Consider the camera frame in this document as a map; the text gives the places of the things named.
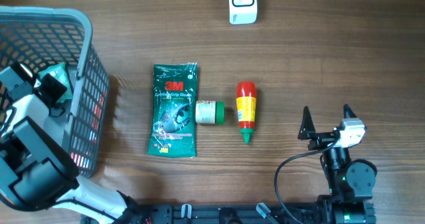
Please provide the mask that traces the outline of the white barcode scanner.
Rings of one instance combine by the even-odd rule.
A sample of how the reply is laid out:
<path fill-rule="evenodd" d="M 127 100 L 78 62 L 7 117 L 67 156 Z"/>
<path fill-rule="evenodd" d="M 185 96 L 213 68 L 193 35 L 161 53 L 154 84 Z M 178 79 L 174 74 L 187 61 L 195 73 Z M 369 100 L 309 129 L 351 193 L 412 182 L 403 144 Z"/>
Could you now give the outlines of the white barcode scanner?
<path fill-rule="evenodd" d="M 258 0 L 228 0 L 229 22 L 232 25 L 255 23 L 258 14 Z"/>

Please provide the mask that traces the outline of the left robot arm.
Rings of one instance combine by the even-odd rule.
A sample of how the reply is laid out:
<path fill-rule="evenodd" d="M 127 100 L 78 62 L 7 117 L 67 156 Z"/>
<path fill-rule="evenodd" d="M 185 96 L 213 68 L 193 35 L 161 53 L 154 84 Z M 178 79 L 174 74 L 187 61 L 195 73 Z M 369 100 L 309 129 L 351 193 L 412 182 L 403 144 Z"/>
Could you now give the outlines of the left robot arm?
<path fill-rule="evenodd" d="M 38 79 L 19 62 L 1 71 L 10 107 L 2 111 L 1 201 L 25 212 L 69 209 L 98 223 L 139 223 L 138 204 L 80 175 L 57 143 L 61 128 L 51 114 L 67 88 L 53 76 Z"/>

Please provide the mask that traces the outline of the teal wet wipes pack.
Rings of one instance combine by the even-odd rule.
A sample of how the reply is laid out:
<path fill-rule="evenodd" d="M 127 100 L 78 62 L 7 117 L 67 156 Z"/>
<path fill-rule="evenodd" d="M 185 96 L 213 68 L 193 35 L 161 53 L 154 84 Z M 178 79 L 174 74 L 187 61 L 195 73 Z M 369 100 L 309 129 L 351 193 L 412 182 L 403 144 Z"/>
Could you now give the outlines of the teal wet wipes pack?
<path fill-rule="evenodd" d="M 57 103 L 63 103 L 66 100 L 72 100 L 73 93 L 71 88 L 71 83 L 68 77 L 68 72 L 66 71 L 66 64 L 64 62 L 56 64 L 46 68 L 45 70 L 39 71 L 38 76 L 41 80 L 46 74 L 50 74 L 57 81 L 66 87 L 65 93 L 58 99 Z"/>

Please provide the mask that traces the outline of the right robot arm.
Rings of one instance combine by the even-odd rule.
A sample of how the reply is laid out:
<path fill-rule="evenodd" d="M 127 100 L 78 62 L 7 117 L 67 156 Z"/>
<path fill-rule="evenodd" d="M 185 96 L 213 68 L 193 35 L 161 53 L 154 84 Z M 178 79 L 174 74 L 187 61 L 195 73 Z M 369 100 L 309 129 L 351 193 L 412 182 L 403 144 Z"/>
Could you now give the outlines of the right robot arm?
<path fill-rule="evenodd" d="M 352 160 L 349 149 L 361 143 L 367 127 L 348 104 L 343 119 L 331 132 L 315 130 L 309 108 L 303 109 L 298 139 L 308 140 L 309 151 L 321 154 L 320 162 L 329 186 L 328 195 L 317 198 L 319 223 L 376 223 L 373 198 L 377 167 L 364 159 Z"/>

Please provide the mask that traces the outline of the white jar green lid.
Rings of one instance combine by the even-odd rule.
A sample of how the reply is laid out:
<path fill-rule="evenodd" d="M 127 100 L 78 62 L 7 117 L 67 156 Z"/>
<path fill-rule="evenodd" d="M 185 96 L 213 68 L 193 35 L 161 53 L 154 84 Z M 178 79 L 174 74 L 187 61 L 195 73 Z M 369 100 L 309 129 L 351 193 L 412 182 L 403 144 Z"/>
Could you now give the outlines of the white jar green lid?
<path fill-rule="evenodd" d="M 224 124 L 224 102 L 198 100 L 195 104 L 195 122 L 199 124 Z"/>

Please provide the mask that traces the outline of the red chili sauce bottle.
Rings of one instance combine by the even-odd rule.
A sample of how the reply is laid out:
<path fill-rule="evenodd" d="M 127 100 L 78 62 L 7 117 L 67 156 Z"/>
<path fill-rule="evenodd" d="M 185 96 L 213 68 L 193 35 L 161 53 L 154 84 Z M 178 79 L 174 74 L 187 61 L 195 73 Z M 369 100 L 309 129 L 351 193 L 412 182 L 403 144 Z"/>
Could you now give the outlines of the red chili sauce bottle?
<path fill-rule="evenodd" d="M 250 143 L 255 129 L 256 85 L 252 81 L 242 81 L 236 87 L 236 108 L 240 133 L 245 144 Z"/>

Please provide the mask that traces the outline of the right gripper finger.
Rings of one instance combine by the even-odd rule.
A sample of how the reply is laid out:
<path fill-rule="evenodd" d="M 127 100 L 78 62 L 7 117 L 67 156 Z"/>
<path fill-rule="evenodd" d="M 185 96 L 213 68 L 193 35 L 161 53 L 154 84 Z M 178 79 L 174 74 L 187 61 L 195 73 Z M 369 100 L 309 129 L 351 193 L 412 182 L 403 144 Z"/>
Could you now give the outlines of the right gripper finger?
<path fill-rule="evenodd" d="M 303 118 L 301 121 L 301 126 L 297 138 L 299 140 L 310 140 L 315 137 L 316 131 L 311 117 L 311 112 L 309 111 L 309 107 L 305 106 L 303 108 Z"/>
<path fill-rule="evenodd" d="M 352 109 L 350 108 L 348 104 L 345 104 L 343 106 L 343 116 L 344 116 L 344 119 L 357 118 L 356 114 L 352 111 Z"/>

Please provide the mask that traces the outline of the green 3M gloves package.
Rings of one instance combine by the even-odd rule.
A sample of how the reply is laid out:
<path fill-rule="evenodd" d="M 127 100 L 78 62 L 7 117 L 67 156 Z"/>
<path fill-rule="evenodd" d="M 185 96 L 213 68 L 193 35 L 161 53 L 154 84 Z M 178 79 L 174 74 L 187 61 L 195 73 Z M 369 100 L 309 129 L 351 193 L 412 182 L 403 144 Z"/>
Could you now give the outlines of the green 3M gloves package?
<path fill-rule="evenodd" d="M 153 67 L 153 118 L 147 153 L 166 158 L 196 156 L 197 63 Z"/>

